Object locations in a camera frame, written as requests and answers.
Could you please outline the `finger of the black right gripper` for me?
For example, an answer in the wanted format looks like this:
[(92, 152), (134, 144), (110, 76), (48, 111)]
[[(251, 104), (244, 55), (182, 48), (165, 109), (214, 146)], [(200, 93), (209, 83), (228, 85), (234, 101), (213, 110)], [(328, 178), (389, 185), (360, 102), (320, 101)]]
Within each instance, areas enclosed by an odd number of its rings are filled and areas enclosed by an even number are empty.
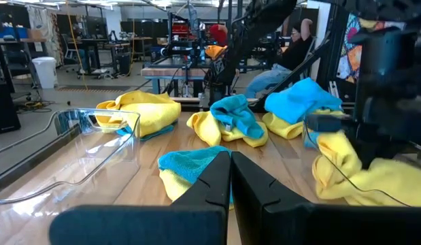
[(354, 121), (347, 115), (310, 114), (305, 118), (305, 124), (315, 132), (332, 133), (352, 127)]

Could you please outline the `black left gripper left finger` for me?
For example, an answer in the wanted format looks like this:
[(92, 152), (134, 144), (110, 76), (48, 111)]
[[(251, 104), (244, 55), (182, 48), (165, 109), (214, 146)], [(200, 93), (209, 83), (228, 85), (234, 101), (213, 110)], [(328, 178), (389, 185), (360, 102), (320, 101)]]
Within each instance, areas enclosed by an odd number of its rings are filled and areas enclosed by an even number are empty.
[(231, 158), (217, 154), (169, 206), (77, 206), (52, 221), (51, 244), (226, 244)]

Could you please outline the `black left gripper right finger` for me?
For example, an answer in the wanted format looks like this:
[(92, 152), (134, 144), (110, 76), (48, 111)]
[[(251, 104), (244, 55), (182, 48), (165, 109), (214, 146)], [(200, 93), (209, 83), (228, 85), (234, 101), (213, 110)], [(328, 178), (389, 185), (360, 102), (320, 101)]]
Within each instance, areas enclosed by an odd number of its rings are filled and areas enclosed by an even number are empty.
[(421, 208), (312, 203), (240, 152), (231, 160), (243, 244), (421, 244)]

